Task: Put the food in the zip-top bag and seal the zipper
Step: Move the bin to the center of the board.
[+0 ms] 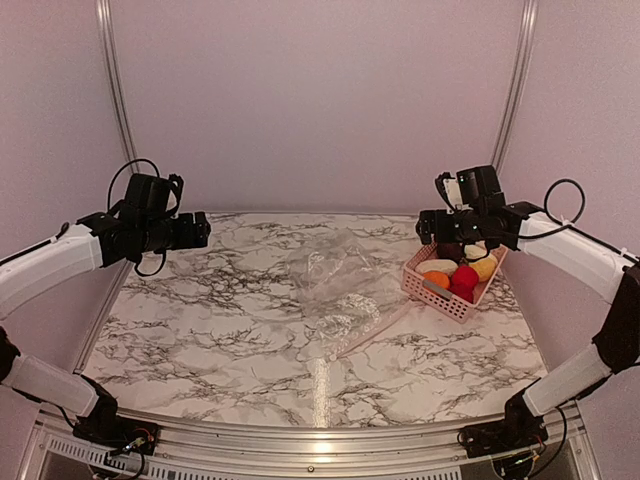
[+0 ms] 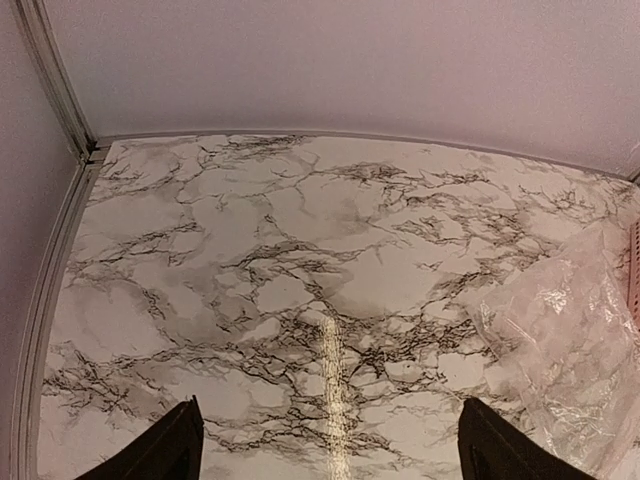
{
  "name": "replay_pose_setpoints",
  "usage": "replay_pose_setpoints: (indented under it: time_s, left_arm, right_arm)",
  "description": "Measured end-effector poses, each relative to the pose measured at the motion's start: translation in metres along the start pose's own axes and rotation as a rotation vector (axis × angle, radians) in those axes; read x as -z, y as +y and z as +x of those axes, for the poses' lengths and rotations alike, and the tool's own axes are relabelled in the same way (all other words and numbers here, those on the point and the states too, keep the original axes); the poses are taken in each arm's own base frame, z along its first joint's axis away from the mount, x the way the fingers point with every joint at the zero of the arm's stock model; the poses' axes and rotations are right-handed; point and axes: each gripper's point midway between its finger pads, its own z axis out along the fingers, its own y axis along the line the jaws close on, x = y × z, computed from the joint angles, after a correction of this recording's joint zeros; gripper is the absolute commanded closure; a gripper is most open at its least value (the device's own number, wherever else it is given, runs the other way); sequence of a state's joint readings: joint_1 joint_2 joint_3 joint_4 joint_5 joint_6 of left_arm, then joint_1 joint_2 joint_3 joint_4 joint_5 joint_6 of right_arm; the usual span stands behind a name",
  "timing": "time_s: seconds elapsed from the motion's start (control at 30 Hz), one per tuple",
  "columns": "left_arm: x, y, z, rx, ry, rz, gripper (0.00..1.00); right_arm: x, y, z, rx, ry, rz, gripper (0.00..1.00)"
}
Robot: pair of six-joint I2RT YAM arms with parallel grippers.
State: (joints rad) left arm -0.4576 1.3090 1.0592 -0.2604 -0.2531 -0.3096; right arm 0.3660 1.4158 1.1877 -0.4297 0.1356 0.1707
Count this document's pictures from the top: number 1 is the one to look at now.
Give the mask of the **dark maroon toy food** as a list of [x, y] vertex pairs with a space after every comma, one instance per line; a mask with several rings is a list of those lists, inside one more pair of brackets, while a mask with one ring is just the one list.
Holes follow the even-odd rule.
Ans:
[[459, 243], [438, 243], [436, 253], [439, 259], [459, 263], [464, 258], [464, 247]]

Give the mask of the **pink plastic basket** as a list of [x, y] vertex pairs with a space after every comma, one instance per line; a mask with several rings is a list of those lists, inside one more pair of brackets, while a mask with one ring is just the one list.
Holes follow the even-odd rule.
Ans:
[[497, 266], [489, 279], [480, 282], [473, 289], [473, 302], [455, 295], [450, 291], [445, 291], [434, 284], [431, 288], [424, 285], [425, 278], [418, 273], [415, 268], [419, 263], [437, 258], [436, 245], [420, 247], [417, 252], [407, 260], [402, 267], [401, 289], [416, 300], [420, 300], [428, 306], [433, 307], [459, 323], [465, 323], [477, 310], [486, 294], [490, 291], [494, 280], [498, 276], [503, 260], [507, 255], [507, 248], [501, 246], [492, 251], [497, 258]]

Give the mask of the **clear zip top bag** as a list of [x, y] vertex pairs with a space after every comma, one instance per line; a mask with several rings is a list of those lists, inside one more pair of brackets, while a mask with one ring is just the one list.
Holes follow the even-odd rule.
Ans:
[[371, 341], [410, 309], [399, 268], [386, 269], [347, 230], [304, 243], [286, 267], [316, 350], [328, 361]]

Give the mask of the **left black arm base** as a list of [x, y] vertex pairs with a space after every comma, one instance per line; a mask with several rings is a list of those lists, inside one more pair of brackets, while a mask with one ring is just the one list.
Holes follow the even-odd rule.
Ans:
[[136, 452], [145, 456], [154, 453], [159, 425], [157, 423], [137, 420], [117, 415], [113, 421], [104, 426], [98, 426], [88, 419], [79, 419], [73, 427], [73, 435], [92, 443], [109, 447], [112, 452], [128, 453], [128, 445], [142, 438], [144, 442], [133, 447]]

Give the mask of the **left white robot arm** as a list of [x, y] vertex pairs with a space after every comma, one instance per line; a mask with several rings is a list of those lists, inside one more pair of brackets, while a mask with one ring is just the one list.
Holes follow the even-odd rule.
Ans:
[[[211, 232], [202, 212], [124, 221], [95, 213], [64, 232], [1, 261], [1, 318], [72, 278], [127, 260], [138, 264], [147, 252], [204, 248]], [[100, 387], [32, 355], [22, 355], [1, 332], [1, 384], [37, 401], [59, 406], [86, 420], [106, 445], [125, 438], [126, 423], [112, 411], [117, 402]]]

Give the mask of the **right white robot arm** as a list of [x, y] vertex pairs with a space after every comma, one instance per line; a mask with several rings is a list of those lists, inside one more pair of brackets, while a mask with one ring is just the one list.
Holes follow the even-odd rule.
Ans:
[[416, 233], [425, 245], [482, 240], [521, 251], [580, 280], [610, 305], [601, 329], [587, 347], [509, 401], [505, 419], [495, 428], [495, 438], [502, 446], [519, 446], [533, 433], [533, 418], [639, 360], [639, 263], [628, 255], [601, 245], [570, 223], [554, 223], [529, 202], [487, 212], [423, 210]]

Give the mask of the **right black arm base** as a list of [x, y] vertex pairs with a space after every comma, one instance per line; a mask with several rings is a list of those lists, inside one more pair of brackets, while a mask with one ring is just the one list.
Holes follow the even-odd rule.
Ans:
[[526, 426], [509, 426], [506, 420], [467, 425], [457, 434], [458, 444], [468, 458], [502, 454], [546, 442], [548, 432], [542, 420]]

